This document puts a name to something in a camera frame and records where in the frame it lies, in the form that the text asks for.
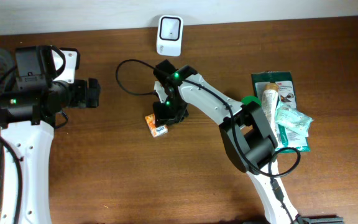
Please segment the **orange tissue packet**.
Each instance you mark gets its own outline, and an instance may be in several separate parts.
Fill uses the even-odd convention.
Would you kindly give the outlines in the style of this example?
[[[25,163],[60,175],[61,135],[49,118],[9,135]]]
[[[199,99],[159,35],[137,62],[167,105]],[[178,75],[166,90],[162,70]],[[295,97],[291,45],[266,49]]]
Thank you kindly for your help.
[[[155,118],[154,114],[150,114],[150,115],[146,116],[145,121],[147,123],[147,126],[150,129],[151,135],[154,138],[168,133],[167,125],[161,125],[161,126],[157,125],[156,118]]]

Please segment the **green-lid jar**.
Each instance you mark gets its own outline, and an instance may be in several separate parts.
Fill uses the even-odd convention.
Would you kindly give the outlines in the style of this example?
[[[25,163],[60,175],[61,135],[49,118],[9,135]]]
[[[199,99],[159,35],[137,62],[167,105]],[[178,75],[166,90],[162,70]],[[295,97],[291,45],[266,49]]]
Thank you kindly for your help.
[[[262,106],[261,101],[256,96],[252,96],[252,95],[243,97],[241,102],[244,105],[248,105],[249,103],[254,102],[254,103],[257,103],[259,106]]]

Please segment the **white tube tan cap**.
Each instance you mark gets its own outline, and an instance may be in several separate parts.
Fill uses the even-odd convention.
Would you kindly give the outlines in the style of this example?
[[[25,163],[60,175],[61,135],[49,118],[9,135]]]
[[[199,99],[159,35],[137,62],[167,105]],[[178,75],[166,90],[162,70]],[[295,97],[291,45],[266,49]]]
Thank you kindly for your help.
[[[278,85],[276,83],[267,83],[262,93],[262,109],[275,136],[277,135],[275,129],[275,111],[277,104]]]

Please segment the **mint green plastic packet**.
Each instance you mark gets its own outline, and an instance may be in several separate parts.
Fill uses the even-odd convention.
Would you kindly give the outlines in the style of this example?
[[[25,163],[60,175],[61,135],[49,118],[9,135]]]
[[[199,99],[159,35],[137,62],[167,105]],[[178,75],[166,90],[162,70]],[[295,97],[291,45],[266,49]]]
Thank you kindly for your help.
[[[275,122],[300,136],[308,137],[313,118],[290,106],[280,103],[275,112]]]

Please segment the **green 3M gloves package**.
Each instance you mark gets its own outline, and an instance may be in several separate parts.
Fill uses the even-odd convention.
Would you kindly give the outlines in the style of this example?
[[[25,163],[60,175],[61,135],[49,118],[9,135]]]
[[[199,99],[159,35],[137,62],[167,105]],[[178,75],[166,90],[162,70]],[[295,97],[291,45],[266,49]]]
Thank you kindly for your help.
[[[280,101],[292,109],[297,109],[295,89],[290,72],[253,73],[251,77],[255,96],[260,101],[262,101],[265,85],[276,83],[279,86],[278,97]],[[310,151],[307,137],[301,137],[296,132],[290,131],[279,124],[275,124],[275,133],[277,135],[278,149],[295,147],[301,152]]]

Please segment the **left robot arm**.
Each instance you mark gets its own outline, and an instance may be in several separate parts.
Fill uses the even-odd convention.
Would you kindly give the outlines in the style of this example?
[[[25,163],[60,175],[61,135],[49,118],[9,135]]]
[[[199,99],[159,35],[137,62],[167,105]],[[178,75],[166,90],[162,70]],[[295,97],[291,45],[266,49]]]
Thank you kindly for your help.
[[[97,108],[101,87],[79,80],[80,53],[53,45],[15,51],[17,75],[0,96],[4,176],[0,223],[51,223],[48,168],[56,116],[65,108]]]

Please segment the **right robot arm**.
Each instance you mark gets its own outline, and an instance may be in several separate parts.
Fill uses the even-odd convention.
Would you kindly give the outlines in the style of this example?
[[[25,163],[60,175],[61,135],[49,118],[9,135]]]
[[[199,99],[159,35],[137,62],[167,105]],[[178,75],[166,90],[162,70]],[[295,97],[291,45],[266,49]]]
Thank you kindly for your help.
[[[158,126],[182,122],[193,105],[219,127],[229,160],[251,179],[262,201],[266,223],[344,223],[342,217],[303,217],[291,204],[281,180],[300,163],[297,160],[279,173],[277,156],[281,152],[261,106],[231,99],[209,85],[192,67],[175,68],[168,60],[153,67],[157,81],[153,104]]]

